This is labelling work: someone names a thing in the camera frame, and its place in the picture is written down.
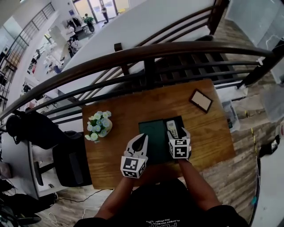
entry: potted plant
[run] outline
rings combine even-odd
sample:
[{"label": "potted plant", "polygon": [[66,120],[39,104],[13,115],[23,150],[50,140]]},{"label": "potted plant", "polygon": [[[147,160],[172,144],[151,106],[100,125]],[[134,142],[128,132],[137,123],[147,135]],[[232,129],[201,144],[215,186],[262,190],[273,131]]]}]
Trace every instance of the potted plant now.
[{"label": "potted plant", "polygon": [[112,122],[109,117],[111,117],[110,111],[98,111],[93,116],[90,116],[87,126],[89,134],[85,135],[85,138],[98,142],[98,137],[105,137],[112,129]]},{"label": "potted plant", "polygon": [[93,26],[93,20],[94,18],[91,16],[88,16],[88,14],[85,14],[86,17],[83,17],[84,23],[87,24],[87,26],[89,27],[90,32],[94,32],[95,28]]}]

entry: black office chair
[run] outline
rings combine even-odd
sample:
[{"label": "black office chair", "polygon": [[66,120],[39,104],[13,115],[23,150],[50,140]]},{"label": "black office chair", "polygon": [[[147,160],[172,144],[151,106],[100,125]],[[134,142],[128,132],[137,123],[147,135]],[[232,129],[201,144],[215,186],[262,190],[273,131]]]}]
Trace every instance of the black office chair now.
[{"label": "black office chair", "polygon": [[34,162],[35,176],[43,186],[41,174],[54,168],[60,183],[65,187],[79,187],[92,184],[87,162],[83,133],[62,132],[48,117],[38,113],[16,111],[7,120],[6,129],[15,143],[28,140],[43,148],[52,149],[53,163],[39,167]]}]

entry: white flowers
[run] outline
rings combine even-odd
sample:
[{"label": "white flowers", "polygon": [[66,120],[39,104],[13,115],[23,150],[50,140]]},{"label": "white flowers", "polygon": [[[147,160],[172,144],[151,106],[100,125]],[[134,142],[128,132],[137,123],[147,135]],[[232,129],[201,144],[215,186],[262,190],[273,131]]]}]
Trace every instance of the white flowers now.
[{"label": "white flowers", "polygon": [[93,130],[94,130],[95,132],[99,132],[99,131],[101,130],[101,126],[96,125],[96,126],[93,128]]},{"label": "white flowers", "polygon": [[91,124],[88,124],[87,130],[90,131],[90,132],[92,132],[92,131],[93,131],[93,126],[92,126]]},{"label": "white flowers", "polygon": [[85,135],[85,138],[86,138],[87,140],[91,140],[91,137],[90,137],[89,135]]},{"label": "white flowers", "polygon": [[87,122],[89,134],[85,135],[85,138],[89,141],[97,142],[99,136],[106,136],[108,132],[107,127],[110,126],[110,120],[108,120],[109,117],[111,117],[110,111],[98,111],[93,116],[90,116],[90,121]]},{"label": "white flowers", "polygon": [[95,120],[101,119],[101,114],[95,113],[95,114],[94,114],[94,119],[95,119]]},{"label": "white flowers", "polygon": [[91,140],[92,140],[92,141],[96,141],[97,139],[98,139],[97,133],[92,133],[92,134],[91,134]]},{"label": "white flowers", "polygon": [[103,127],[110,126],[110,122],[107,120],[107,118],[102,119],[102,124],[103,124]]}]

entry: person standing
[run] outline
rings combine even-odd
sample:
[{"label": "person standing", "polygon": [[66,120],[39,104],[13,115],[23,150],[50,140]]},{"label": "person standing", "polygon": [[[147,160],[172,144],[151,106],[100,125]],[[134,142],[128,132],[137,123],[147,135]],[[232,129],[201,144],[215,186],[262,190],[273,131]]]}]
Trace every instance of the person standing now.
[{"label": "person standing", "polygon": [[106,22],[108,23],[107,8],[104,5],[102,6],[102,14],[105,17]]}]

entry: white vase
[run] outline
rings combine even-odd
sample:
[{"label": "white vase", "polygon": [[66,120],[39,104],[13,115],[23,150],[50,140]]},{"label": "white vase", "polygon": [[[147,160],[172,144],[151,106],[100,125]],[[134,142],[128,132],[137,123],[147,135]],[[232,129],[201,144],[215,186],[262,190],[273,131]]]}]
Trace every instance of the white vase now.
[{"label": "white vase", "polygon": [[109,126],[108,127],[106,127],[106,134],[105,135],[102,135],[102,134],[99,134],[98,136],[99,137],[105,137],[105,136],[107,136],[107,134],[111,131],[111,129],[112,129],[112,122],[111,122],[111,120],[110,119],[108,119],[107,118],[107,120],[109,121]]}]

